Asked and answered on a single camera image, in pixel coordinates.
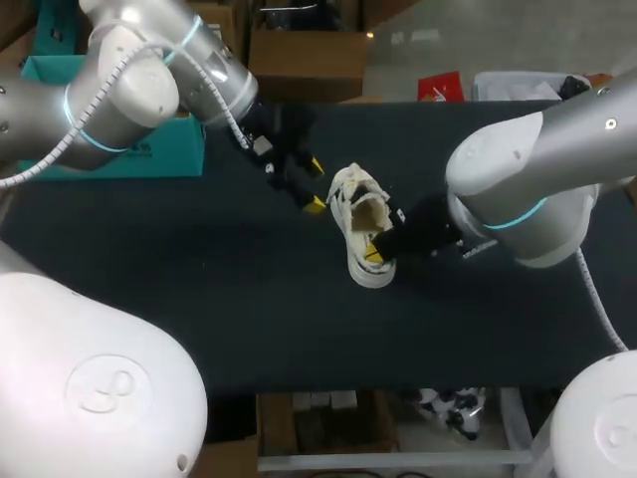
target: white bin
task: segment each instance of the white bin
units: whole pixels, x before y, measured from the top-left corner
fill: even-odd
[[[590,85],[588,79],[580,75],[567,73],[543,73],[543,72],[483,72],[476,75],[471,91],[471,100],[474,102],[509,101],[505,92],[511,87],[536,87],[541,83],[548,83],[556,92],[559,92],[566,77],[575,77]]]

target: sneaker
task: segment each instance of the sneaker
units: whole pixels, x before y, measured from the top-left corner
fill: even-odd
[[[389,195],[356,163],[336,174],[327,197],[347,244],[349,274],[369,289],[385,287],[396,274],[395,261],[385,262],[371,242],[392,228],[388,200]]]

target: white robotic arm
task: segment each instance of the white robotic arm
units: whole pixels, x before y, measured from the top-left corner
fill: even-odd
[[[43,158],[0,179],[11,187],[58,163],[91,170],[113,160],[181,105],[203,125],[228,126],[238,147],[309,212],[324,204],[286,172],[293,157],[322,168],[288,131],[274,131],[254,77],[183,0],[83,0],[95,25],[77,76],[51,86],[0,74],[3,162]]]
[[[449,207],[464,233],[548,267],[575,253],[600,193],[637,173],[637,71],[558,106],[491,124],[455,150]]]

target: cable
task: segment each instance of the cable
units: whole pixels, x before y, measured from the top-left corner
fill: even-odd
[[[123,57],[123,59],[119,62],[119,64],[115,66],[115,68],[113,69],[113,72],[104,81],[98,93],[94,96],[94,98],[91,100],[89,105],[85,108],[85,110],[82,112],[80,117],[76,120],[75,124],[73,124],[71,129],[69,129],[67,134],[65,134],[65,136],[60,140],[60,142],[44,158],[42,158],[40,161],[35,163],[33,166],[31,166],[27,170],[10,177],[0,179],[0,189],[6,189],[9,187],[17,186],[18,184],[22,184],[23,182],[26,182],[29,179],[33,178],[37,174],[44,171],[47,167],[51,166],[54,162],[56,162],[60,158],[60,156],[64,153],[64,151],[66,151],[69,148],[69,146],[71,146],[75,138],[78,136],[78,134],[80,134],[80,131],[84,129],[84,127],[86,126],[91,116],[97,110],[98,106],[104,101],[110,89],[115,85],[115,83],[117,82],[121,74],[124,72],[124,70],[132,63],[132,60],[135,57],[139,56],[141,53],[145,52],[146,50],[153,50],[153,49],[162,49],[162,50],[169,50],[171,52],[174,52],[178,55],[183,56],[188,61],[188,63],[190,63],[193,66],[197,74],[201,77],[203,82],[206,84],[206,87],[208,88],[208,90],[210,90],[213,96],[215,97],[215,100],[219,104],[219,107],[221,108],[221,111],[224,117],[226,118],[228,125],[230,126],[230,130],[233,132],[233,134],[237,138],[237,141],[239,141],[239,144],[241,145],[241,147],[243,149],[249,149],[250,145],[248,144],[248,140],[241,132],[241,129],[239,128],[239,125],[237,124],[237,121],[232,116],[232,113],[230,112],[230,109],[228,108],[226,101],[221,96],[219,89],[214,84],[214,82],[210,79],[210,77],[206,74],[203,68],[201,68],[201,66],[197,63],[197,61],[194,58],[192,58],[188,53],[183,51],[183,49],[181,49],[180,47],[177,47],[176,45],[173,45],[167,42],[152,42],[152,43],[147,43],[140,47],[134,48],[130,53],[126,54]]]
[[[595,287],[595,283],[593,282],[593,278],[590,275],[590,271],[588,270],[588,264],[586,264],[586,259],[584,258],[584,253],[581,248],[577,249],[575,253],[575,257],[577,259],[577,266],[579,266],[579,272],[581,272],[581,276],[584,279],[584,284],[586,285],[586,289],[588,290],[588,294],[590,295],[590,299],[593,301],[593,307],[597,312],[597,317],[599,318],[599,322],[602,327],[608,334],[608,337],[615,344],[615,346],[619,349],[620,352],[628,352],[628,347],[626,344],[619,338],[617,331],[610,322],[608,315],[606,314],[606,309],[604,309],[604,305],[599,298],[599,294],[597,293],[597,288]]]

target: black cloth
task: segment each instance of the black cloth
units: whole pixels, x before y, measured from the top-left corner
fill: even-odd
[[[327,170],[357,161],[404,210],[444,183],[458,143],[546,104],[317,109]],[[142,317],[191,353],[209,393],[564,384],[613,353],[573,259],[532,270],[494,248],[400,261],[387,288],[349,277],[331,214],[299,212],[209,135],[192,179],[27,184],[1,237],[56,280]],[[637,345],[637,222],[621,192],[584,244],[619,334]]]

